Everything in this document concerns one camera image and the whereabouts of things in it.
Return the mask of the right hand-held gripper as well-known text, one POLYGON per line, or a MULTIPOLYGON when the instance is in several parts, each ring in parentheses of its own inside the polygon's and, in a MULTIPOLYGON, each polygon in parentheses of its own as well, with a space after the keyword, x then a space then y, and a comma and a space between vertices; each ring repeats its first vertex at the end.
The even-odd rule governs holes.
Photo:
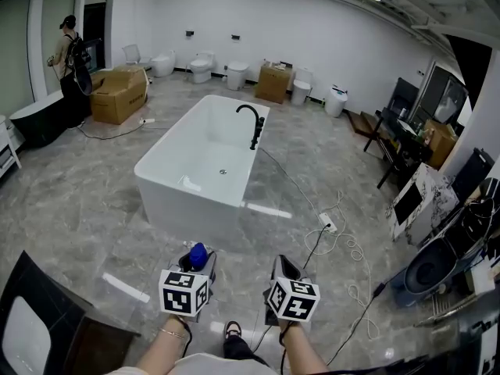
POLYGON ((309 322, 320 301, 320 290, 307 271, 285 255, 273 261, 270 286, 263 292, 265 325, 279 320, 309 322))

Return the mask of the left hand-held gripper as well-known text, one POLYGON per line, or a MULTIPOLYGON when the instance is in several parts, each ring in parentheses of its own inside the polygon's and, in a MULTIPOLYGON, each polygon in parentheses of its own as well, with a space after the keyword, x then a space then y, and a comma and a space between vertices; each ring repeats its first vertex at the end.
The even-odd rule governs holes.
POLYGON ((200 270, 193 269, 189 252, 171 259, 159 278, 161 311, 197 323, 201 310, 213 295, 211 287, 216 279, 215 266, 215 252, 209 253, 207 263, 200 270))

